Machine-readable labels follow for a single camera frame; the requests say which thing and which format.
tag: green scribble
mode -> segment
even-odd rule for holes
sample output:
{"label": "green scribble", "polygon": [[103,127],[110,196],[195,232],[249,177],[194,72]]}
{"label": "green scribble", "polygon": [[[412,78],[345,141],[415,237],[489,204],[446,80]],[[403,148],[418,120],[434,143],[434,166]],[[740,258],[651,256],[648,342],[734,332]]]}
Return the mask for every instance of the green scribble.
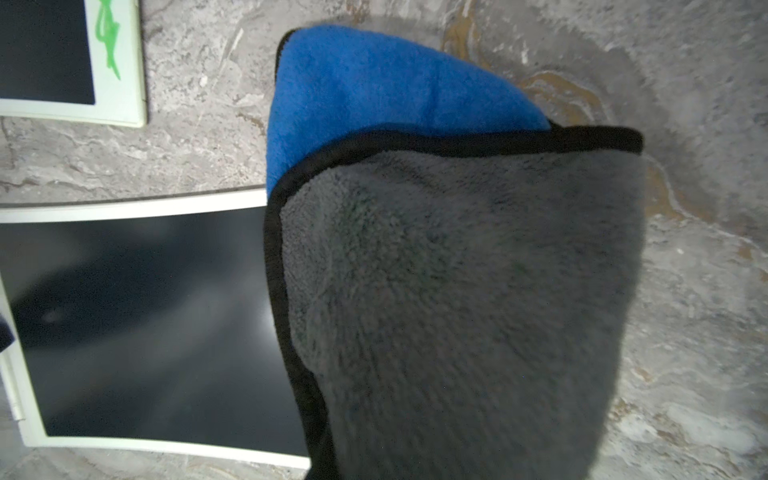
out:
{"label": "green scribble", "polygon": [[118,30],[120,24],[112,18],[112,0],[99,0],[101,7],[96,18],[96,39],[107,48],[107,68],[114,71],[114,75],[120,80],[118,64],[114,62],[114,46],[118,44]]}

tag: white tablet frame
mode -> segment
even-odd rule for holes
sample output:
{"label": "white tablet frame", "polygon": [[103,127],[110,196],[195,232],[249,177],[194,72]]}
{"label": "white tablet frame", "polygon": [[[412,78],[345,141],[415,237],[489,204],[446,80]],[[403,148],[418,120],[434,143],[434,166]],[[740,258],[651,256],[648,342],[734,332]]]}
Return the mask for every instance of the white tablet frame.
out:
{"label": "white tablet frame", "polygon": [[107,66],[106,45],[96,37],[100,0],[82,0],[88,27],[88,50],[94,82],[93,105],[56,101],[0,98],[0,116],[87,121],[124,127],[147,124],[144,88],[144,56],[141,51],[141,20],[138,0],[112,0],[114,21],[120,24],[114,59],[120,79]]}
{"label": "white tablet frame", "polygon": [[[75,204],[53,207],[0,208],[0,223],[70,222],[113,220],[118,218],[164,217],[198,214],[266,205],[266,190],[254,188],[220,194],[201,194],[153,200],[119,201],[101,204]],[[0,313],[18,338],[11,307],[0,277]],[[296,455],[258,452],[214,445],[158,440],[113,439],[101,437],[51,437],[45,433],[40,409],[35,400],[29,371],[21,344],[13,342],[0,353],[0,375],[8,395],[8,403],[24,444],[29,447],[85,447],[127,449],[150,452],[181,453],[206,457],[230,458],[244,462],[267,463],[294,468],[309,468],[310,459]]]}

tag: gray microfiber towel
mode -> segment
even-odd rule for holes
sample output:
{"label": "gray microfiber towel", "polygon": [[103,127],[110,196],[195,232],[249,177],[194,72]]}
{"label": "gray microfiber towel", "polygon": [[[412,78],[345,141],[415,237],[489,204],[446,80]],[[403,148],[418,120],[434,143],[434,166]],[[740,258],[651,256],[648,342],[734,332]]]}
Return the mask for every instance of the gray microfiber towel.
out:
{"label": "gray microfiber towel", "polygon": [[280,209],[287,316],[339,474],[585,477],[643,179],[638,155],[607,149],[383,151],[304,183]]}

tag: microfiber towel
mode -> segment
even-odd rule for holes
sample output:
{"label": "microfiber towel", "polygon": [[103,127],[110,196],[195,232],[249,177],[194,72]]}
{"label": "microfiber towel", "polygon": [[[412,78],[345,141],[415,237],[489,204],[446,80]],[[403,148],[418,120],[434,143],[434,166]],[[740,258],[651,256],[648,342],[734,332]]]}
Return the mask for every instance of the microfiber towel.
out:
{"label": "microfiber towel", "polygon": [[307,479],[586,478],[641,265],[643,161],[345,163],[280,211],[273,311],[322,393],[333,453],[310,443],[313,470],[338,470]]}
{"label": "microfiber towel", "polygon": [[550,128],[505,79],[401,38],[324,25],[295,31],[278,55],[269,193],[308,154],[360,131],[442,137]]}

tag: blue microfiber towel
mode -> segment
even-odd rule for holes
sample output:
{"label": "blue microfiber towel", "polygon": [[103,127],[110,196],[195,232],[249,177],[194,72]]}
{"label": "blue microfiber towel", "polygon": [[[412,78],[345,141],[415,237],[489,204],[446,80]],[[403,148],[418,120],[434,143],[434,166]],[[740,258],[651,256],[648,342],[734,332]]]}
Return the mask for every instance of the blue microfiber towel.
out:
{"label": "blue microfiber towel", "polygon": [[266,189],[306,155],[353,132],[450,136],[549,127],[520,90],[467,62],[379,33],[306,28],[280,53]]}

